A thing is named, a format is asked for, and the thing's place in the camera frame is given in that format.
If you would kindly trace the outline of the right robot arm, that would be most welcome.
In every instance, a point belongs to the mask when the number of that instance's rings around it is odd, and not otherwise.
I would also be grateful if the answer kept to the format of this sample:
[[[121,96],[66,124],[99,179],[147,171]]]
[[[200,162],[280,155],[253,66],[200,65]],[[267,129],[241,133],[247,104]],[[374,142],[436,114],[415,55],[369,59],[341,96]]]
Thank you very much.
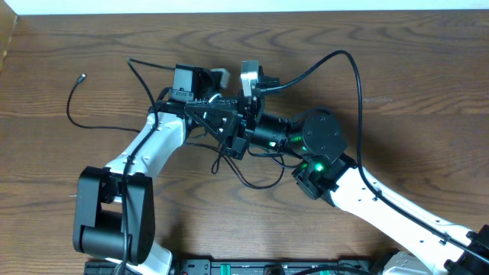
[[[347,144],[336,117],[313,108],[288,120],[264,113],[263,99],[193,99],[185,113],[219,143],[219,153],[241,159],[250,147],[262,157],[288,155],[298,187],[313,200],[365,220],[410,251],[433,274],[486,274],[488,229],[472,231],[433,215],[385,186]]]

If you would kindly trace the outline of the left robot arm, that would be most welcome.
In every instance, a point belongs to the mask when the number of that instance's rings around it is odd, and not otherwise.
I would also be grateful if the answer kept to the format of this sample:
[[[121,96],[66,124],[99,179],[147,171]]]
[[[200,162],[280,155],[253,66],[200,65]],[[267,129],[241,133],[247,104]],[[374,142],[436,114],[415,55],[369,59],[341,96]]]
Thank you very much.
[[[114,274],[169,274],[173,254],[155,239],[154,180],[173,152],[184,144],[193,120],[185,113],[195,99],[215,101],[228,85],[225,69],[178,64],[173,85],[151,106],[135,139],[104,167],[79,175],[73,223],[75,251],[114,264]]]

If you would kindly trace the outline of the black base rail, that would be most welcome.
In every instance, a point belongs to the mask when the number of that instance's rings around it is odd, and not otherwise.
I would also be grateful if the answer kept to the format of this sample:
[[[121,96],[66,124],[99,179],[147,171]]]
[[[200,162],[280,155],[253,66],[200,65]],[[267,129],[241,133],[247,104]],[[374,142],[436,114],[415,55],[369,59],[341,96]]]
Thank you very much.
[[[354,274],[366,272],[382,274],[383,267],[370,260],[337,260],[337,261],[237,261],[185,259],[178,264],[173,263],[169,274],[181,275],[265,275],[295,274],[303,270],[324,266],[346,268],[346,270],[322,270],[316,274]]]

